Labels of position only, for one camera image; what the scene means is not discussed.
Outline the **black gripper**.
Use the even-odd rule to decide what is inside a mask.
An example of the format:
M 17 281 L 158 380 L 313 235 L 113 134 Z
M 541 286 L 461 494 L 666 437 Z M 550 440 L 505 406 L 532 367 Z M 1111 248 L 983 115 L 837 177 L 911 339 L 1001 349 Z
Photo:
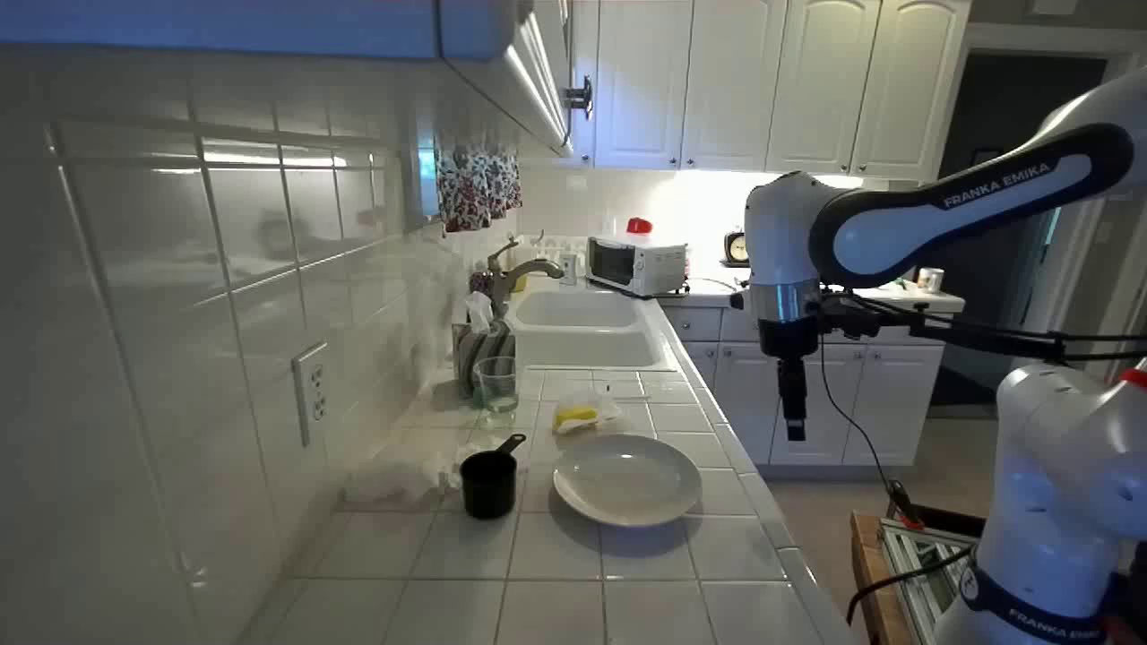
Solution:
M 806 370 L 804 360 L 816 353 L 816 323 L 764 323 L 761 349 L 777 361 L 777 397 L 784 417 L 784 435 L 793 440 L 806 437 Z

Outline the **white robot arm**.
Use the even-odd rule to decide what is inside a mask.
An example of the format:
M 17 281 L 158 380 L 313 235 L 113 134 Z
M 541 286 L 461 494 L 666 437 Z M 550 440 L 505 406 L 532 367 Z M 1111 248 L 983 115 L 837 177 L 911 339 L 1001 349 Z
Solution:
M 806 422 L 804 360 L 827 335 L 827 286 L 879 286 L 917 254 L 1008 220 L 1147 192 L 1147 73 L 1060 105 L 1014 152 L 914 192 L 832 192 L 784 171 L 745 199 L 750 294 L 777 361 L 782 421 Z M 1105 593 L 1147 539 L 1147 361 L 1111 388 L 1019 367 L 996 388 L 996 486 L 941 645 L 1105 645 Z

